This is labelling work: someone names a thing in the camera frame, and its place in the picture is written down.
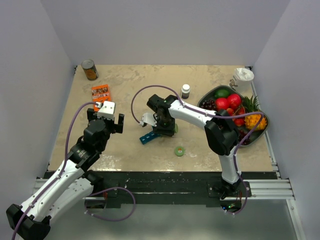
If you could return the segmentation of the green bottle cap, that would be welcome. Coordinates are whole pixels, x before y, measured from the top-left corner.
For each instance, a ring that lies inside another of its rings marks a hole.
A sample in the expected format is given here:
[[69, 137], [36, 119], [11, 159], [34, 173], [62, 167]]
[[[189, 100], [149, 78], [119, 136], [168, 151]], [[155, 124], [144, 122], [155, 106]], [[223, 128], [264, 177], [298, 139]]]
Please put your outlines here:
[[185, 154], [185, 148], [183, 146], [177, 146], [175, 149], [174, 149], [174, 154], [177, 156], [177, 157], [182, 157], [184, 154]]

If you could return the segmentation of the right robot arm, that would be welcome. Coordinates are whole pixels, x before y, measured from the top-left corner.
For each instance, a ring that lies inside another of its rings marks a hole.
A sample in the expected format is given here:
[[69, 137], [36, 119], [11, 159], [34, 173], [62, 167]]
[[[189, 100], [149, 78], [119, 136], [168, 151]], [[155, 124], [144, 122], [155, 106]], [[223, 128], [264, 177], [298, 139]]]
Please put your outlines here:
[[237, 164], [239, 131], [226, 110], [206, 110], [169, 95], [161, 98], [152, 95], [147, 106], [153, 113], [144, 113], [142, 126], [150, 125], [153, 132], [172, 137], [175, 134], [176, 119], [192, 124], [205, 132], [209, 148], [219, 156], [222, 168], [220, 190], [233, 197], [241, 190], [241, 171]]

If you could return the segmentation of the green pill bottle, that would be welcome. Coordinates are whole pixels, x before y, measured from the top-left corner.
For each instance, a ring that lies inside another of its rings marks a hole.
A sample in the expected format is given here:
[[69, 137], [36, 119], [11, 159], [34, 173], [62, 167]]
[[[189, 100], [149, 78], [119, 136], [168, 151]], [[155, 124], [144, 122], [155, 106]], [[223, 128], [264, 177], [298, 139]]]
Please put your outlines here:
[[174, 133], [176, 134], [176, 133], [178, 133], [178, 131], [179, 131], [179, 127], [178, 127], [177, 124], [175, 124], [175, 126], [174, 126]]

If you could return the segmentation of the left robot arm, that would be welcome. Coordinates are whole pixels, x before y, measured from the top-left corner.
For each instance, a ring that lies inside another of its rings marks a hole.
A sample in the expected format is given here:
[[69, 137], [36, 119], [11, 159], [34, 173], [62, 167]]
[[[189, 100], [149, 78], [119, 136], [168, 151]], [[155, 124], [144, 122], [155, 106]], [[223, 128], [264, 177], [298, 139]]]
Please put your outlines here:
[[52, 176], [21, 204], [12, 204], [6, 215], [13, 235], [24, 240], [43, 240], [52, 224], [70, 207], [89, 195], [104, 190], [102, 178], [90, 167], [106, 149], [112, 134], [121, 134], [124, 114], [115, 122], [113, 110], [102, 107], [87, 110], [88, 125], [76, 144], [67, 150], [65, 159]]

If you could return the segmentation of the teal weekly pill organizer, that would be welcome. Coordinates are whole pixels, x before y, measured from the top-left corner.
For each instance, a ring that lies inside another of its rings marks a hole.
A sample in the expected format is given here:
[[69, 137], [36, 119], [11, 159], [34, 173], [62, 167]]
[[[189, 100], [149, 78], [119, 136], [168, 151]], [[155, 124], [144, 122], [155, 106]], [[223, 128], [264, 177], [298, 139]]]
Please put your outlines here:
[[141, 136], [139, 138], [139, 140], [143, 145], [145, 145], [160, 136], [161, 136], [160, 134], [157, 134], [157, 133], [154, 133], [153, 131], [150, 131], [149, 133]]

